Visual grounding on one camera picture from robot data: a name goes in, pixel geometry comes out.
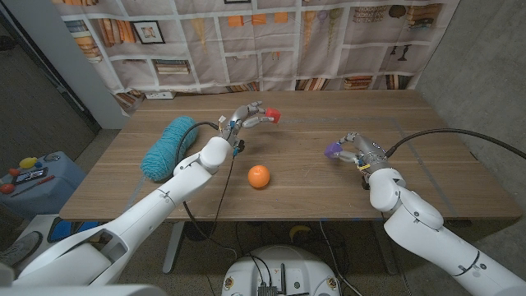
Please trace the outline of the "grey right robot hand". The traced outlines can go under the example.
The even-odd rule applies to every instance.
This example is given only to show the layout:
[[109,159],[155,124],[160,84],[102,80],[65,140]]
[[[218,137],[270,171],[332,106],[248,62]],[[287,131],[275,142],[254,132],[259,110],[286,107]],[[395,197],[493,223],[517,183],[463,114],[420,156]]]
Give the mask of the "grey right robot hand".
[[[343,150],[342,145],[345,143],[351,143],[358,151],[353,153]],[[355,163],[358,170],[364,174],[372,174],[379,169],[390,168],[385,150],[373,140],[357,132],[350,132],[347,136],[342,137],[333,143],[326,152],[330,159]]]

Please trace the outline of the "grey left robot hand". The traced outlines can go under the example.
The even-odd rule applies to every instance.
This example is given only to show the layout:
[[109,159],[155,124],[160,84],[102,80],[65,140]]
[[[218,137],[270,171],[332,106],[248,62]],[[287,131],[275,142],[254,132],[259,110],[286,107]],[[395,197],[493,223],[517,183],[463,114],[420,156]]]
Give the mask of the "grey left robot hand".
[[261,101],[255,101],[236,109],[227,121],[221,137],[233,146],[242,128],[252,128],[260,123],[276,123],[278,117],[272,116],[270,109],[264,109],[261,105]]

